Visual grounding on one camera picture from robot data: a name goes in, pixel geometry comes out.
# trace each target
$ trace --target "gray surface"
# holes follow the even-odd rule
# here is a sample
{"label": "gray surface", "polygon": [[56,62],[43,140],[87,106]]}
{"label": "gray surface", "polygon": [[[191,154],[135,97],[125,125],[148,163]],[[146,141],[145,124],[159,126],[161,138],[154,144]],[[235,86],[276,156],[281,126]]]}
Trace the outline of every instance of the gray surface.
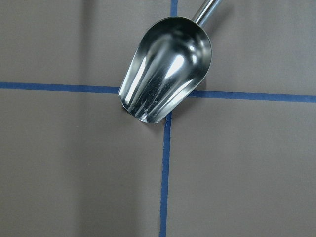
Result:
{"label": "gray surface", "polygon": [[0,236],[158,236],[163,126],[117,95],[0,90]]}
{"label": "gray surface", "polygon": [[[203,0],[180,0],[193,17]],[[223,0],[204,27],[213,63],[199,90],[316,95],[316,1]]]}
{"label": "gray surface", "polygon": [[0,1],[0,80],[120,86],[143,34],[169,13],[168,0]]}
{"label": "gray surface", "polygon": [[167,236],[314,236],[315,117],[316,104],[187,99],[173,113]]}

